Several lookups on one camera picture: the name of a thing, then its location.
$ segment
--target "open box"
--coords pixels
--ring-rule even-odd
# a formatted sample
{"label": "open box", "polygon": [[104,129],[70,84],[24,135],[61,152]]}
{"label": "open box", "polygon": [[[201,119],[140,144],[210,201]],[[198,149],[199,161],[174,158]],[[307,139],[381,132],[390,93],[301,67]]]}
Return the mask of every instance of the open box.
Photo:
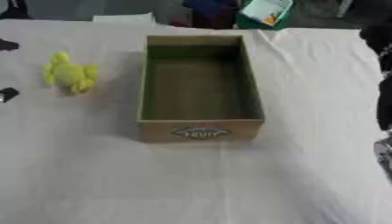
{"label": "open box", "polygon": [[146,142],[247,140],[264,121],[242,36],[149,36],[138,118]]}

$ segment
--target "plush toy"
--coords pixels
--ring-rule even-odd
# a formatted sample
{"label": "plush toy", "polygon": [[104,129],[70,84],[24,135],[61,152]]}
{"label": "plush toy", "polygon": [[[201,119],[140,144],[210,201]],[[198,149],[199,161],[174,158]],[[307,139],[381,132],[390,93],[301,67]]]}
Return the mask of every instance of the plush toy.
{"label": "plush toy", "polygon": [[85,66],[73,63],[66,52],[56,52],[50,58],[50,63],[44,66],[44,81],[78,94],[89,90],[94,84],[98,66]]}

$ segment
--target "white tablecloth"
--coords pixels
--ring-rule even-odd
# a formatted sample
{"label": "white tablecloth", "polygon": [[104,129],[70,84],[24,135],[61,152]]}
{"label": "white tablecloth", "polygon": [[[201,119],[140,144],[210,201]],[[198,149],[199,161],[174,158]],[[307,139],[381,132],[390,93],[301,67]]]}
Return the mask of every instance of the white tablecloth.
{"label": "white tablecloth", "polygon": [[[387,224],[392,186],[375,161],[374,54],[358,31],[194,29],[1,21],[2,224]],[[243,34],[267,122],[252,143],[146,144],[135,110],[146,34]],[[56,51],[100,65],[98,87],[43,85]]]}

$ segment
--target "floor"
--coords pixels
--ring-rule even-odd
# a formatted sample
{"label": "floor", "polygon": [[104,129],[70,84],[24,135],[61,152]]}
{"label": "floor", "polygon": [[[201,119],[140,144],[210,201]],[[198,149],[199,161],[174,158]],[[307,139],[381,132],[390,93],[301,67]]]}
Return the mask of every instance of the floor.
{"label": "floor", "polygon": [[[36,19],[90,21],[94,15],[129,15],[152,11],[159,23],[168,24],[172,15],[179,14],[183,10],[179,3],[180,0],[26,1],[31,15]],[[322,15],[325,13],[314,10],[314,3],[317,1],[322,1],[324,3],[323,7],[331,15]],[[389,17],[389,14],[392,15],[392,2],[390,0],[355,0],[346,17],[334,18],[332,15],[338,5],[335,1],[341,0],[295,0],[296,6],[288,19],[288,26],[357,29],[363,25],[378,23],[380,20]],[[0,0],[0,10],[5,8],[6,0]]]}

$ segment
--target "box rim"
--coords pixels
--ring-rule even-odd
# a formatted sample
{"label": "box rim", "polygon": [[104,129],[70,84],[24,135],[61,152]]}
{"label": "box rim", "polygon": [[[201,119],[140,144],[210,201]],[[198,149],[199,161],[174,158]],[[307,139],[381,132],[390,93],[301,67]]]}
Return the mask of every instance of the box rim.
{"label": "box rim", "polygon": [[[239,38],[241,40],[243,49],[245,51],[244,57],[246,57],[246,61],[248,62],[248,67],[250,69],[250,79],[252,79],[253,85],[255,85],[255,92],[257,97],[257,101],[259,102],[258,110],[261,113],[261,118],[255,119],[221,119],[221,120],[146,120],[142,119],[143,108],[144,108],[144,94],[145,94],[145,82],[146,82],[146,75],[147,75],[147,62],[148,62],[148,37],[158,37],[158,38],[169,38],[169,37],[180,37],[180,38],[197,38],[197,37],[204,37],[204,38],[211,38],[211,37],[225,37],[225,38]],[[143,61],[142,61],[142,77],[141,77],[141,87],[139,91],[139,103],[137,109],[137,118],[136,121],[138,123],[203,123],[203,122],[265,122],[265,114],[263,110],[263,103],[260,97],[260,91],[258,90],[258,86],[256,84],[256,77],[254,73],[254,69],[249,58],[249,50],[246,47],[245,38],[243,35],[221,35],[221,34],[209,34],[209,35],[146,35],[143,44]]]}

